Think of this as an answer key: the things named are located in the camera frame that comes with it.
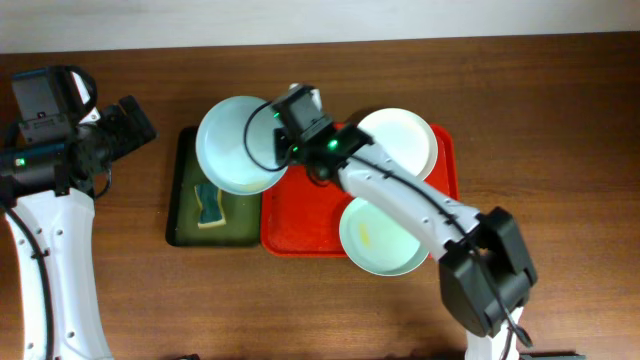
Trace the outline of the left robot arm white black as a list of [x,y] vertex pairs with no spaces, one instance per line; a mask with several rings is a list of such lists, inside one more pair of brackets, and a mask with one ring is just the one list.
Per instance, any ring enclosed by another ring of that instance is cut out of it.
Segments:
[[111,358],[93,267],[93,180],[156,136],[126,96],[58,142],[2,150],[1,210],[18,259],[24,358]]

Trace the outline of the mint green plate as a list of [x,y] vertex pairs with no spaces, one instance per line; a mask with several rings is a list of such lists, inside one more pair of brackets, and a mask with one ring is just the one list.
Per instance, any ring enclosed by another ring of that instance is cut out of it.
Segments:
[[364,271],[384,277],[418,268],[429,251],[391,217],[356,198],[343,211],[339,238],[348,258]]

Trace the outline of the yellow green sponge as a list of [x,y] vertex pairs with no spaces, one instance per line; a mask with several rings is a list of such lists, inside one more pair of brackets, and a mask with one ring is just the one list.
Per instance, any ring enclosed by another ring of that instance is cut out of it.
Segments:
[[194,192],[199,207],[198,228],[224,226],[226,217],[222,206],[222,191],[213,183],[203,183],[195,185]]

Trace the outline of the light blue plate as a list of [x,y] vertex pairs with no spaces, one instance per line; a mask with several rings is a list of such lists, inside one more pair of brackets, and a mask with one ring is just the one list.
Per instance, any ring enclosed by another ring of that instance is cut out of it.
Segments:
[[222,191],[254,195],[286,173],[275,161],[274,130],[282,123],[265,100],[225,99],[205,115],[196,135],[196,156],[205,177]]

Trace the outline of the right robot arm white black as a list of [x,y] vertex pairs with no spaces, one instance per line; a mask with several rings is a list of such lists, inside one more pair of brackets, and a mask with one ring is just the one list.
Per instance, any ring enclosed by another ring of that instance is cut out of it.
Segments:
[[518,321],[538,276],[515,218],[483,214],[398,165],[364,131],[346,126],[303,140],[274,132],[276,161],[302,165],[354,198],[376,206],[437,262],[441,299],[467,332],[468,359],[517,359],[533,341]]

